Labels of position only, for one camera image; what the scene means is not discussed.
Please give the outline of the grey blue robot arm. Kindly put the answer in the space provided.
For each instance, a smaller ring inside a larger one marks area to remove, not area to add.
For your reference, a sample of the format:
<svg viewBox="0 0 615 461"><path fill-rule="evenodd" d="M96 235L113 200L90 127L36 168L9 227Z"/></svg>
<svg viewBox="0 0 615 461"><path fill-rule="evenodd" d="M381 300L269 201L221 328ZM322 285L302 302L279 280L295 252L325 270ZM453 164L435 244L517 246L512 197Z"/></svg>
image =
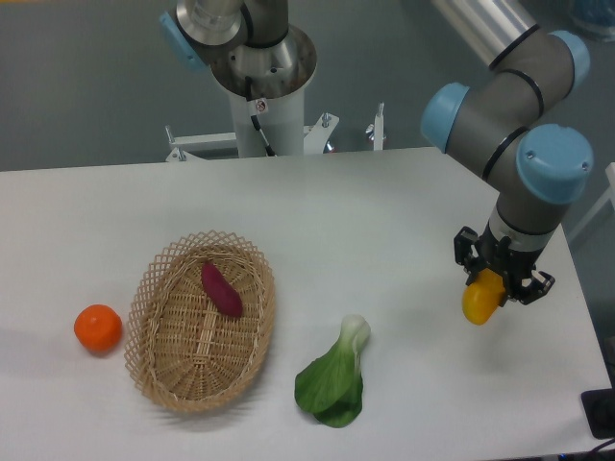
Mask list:
<svg viewBox="0 0 615 461"><path fill-rule="evenodd" d="M541 116L585 79L590 58L568 32L545 33L516 1L439 1L436 8L494 72L481 89L439 89L422 135L499 197L483 232L463 228L455 262L467 273L466 308L532 303L554 285L536 268L568 207L582 193L593 152L579 132ZM178 57L209 68L232 106L243 157L320 154L335 127L304 124L304 89L316 68L308 36L284 1L180 1L160 17Z"/></svg>

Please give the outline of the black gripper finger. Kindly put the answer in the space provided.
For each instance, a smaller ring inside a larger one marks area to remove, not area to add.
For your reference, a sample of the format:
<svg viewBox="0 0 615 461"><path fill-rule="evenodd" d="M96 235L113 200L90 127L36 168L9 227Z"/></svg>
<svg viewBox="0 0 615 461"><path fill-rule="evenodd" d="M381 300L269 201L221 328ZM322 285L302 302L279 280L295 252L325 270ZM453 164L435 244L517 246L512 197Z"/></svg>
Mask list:
<svg viewBox="0 0 615 461"><path fill-rule="evenodd" d="M482 256L479 252L479 235L469 227L463 227L454 238L455 263L467 275L466 284L472 284L482 270Z"/></svg>
<svg viewBox="0 0 615 461"><path fill-rule="evenodd" d="M504 306L508 301L528 305L545 297L555 284L555 278L552 275L537 270L532 270L529 277L524 279L504 272L502 279L504 294L499 306Z"/></svg>

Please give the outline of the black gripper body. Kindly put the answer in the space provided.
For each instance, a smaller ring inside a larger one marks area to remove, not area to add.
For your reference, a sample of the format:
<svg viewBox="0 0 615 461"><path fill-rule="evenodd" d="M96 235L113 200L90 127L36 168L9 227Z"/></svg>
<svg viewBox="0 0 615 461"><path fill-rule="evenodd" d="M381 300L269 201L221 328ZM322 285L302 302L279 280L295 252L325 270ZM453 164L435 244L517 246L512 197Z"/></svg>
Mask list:
<svg viewBox="0 0 615 461"><path fill-rule="evenodd" d="M498 240L488 225L475 244L478 256L473 260L471 274L474 278L478 273L489 269L499 275L509 285L521 285L525 279L531 278L541 250L521 251L512 248L508 236Z"/></svg>

